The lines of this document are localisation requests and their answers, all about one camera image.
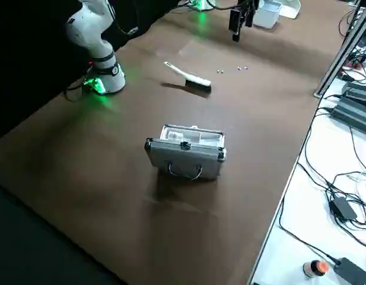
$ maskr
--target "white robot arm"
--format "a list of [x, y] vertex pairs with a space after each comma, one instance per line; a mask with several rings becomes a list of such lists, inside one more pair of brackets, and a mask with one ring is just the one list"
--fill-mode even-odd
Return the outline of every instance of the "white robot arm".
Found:
[[116, 60], [113, 46], [101, 34], [113, 22], [114, 9], [108, 0], [79, 0], [82, 8], [66, 23], [71, 42], [86, 48], [93, 66], [85, 83], [91, 83], [99, 94], [114, 93], [125, 86], [125, 75]]

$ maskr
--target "silver briefcase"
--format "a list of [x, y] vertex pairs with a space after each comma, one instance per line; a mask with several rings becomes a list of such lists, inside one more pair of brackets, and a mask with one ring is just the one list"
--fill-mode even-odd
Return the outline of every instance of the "silver briefcase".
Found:
[[191, 180], [216, 179], [226, 159], [225, 134], [219, 131], [164, 125], [159, 139], [147, 138], [151, 164]]

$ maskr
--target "black device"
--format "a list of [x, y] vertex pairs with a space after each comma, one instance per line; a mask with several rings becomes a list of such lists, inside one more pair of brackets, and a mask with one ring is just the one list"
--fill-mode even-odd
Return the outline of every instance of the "black device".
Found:
[[366, 106], [366, 85], [348, 82], [342, 87], [342, 96]]
[[366, 106], [346, 97], [341, 97], [330, 117], [366, 134]]
[[366, 285], [366, 271], [347, 258], [339, 259], [334, 272], [352, 285]]
[[240, 6], [230, 10], [229, 30], [232, 31], [235, 42], [240, 41], [243, 23], [246, 27], [252, 27], [254, 15], [259, 6], [259, 0], [252, 0], [250, 3], [242, 5], [243, 2], [245, 0], [238, 0]]
[[345, 197], [336, 197], [329, 203], [331, 212], [339, 219], [341, 223], [348, 220], [355, 220], [357, 214], [349, 205]]

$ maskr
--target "brown tabletop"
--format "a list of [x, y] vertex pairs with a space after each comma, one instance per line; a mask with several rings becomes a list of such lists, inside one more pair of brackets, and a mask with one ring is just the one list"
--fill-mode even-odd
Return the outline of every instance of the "brown tabletop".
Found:
[[[244, 29], [240, 43], [227, 12], [165, 16], [118, 51], [120, 94], [59, 96], [0, 140], [0, 183], [129, 284], [243, 284], [341, 43], [344, 8], [305, 1], [299, 19]], [[212, 94], [185, 90], [164, 61], [211, 80]], [[152, 168], [144, 142], [164, 124], [225, 132], [217, 181]]]

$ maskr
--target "brush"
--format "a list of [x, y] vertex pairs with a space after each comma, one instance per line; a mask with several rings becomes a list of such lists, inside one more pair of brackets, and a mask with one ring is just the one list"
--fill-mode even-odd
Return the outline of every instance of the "brush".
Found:
[[184, 76], [185, 86], [202, 90], [206, 93], [210, 93], [212, 91], [212, 83], [209, 80], [194, 76], [192, 74], [188, 74], [167, 61], [165, 61], [164, 64], [171, 68], [175, 73]]

